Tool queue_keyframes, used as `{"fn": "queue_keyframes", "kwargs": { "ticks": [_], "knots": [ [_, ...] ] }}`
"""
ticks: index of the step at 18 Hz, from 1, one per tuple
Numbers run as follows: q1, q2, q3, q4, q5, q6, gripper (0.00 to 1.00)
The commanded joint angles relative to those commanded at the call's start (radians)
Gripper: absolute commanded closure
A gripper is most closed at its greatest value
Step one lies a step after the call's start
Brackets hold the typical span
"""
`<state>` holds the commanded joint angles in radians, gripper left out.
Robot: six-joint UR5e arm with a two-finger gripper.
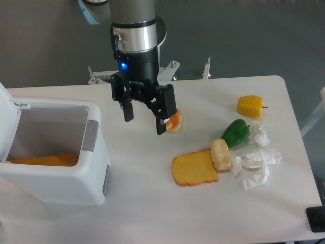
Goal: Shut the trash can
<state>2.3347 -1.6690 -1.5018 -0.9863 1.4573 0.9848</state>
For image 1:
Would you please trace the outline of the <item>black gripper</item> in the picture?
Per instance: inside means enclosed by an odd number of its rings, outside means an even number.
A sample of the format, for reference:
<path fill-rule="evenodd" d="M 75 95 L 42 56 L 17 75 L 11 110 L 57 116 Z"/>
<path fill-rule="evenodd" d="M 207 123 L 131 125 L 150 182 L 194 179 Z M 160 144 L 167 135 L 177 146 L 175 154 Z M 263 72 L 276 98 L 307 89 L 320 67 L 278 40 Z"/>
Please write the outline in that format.
<path fill-rule="evenodd" d="M 145 102 L 156 119 L 156 132 L 167 130 L 167 120 L 176 114 L 174 87 L 159 85 L 158 48 L 141 53 L 123 53 L 115 49 L 118 72 L 111 75 L 112 98 L 123 110 L 126 122 L 134 119 L 132 99 Z"/>

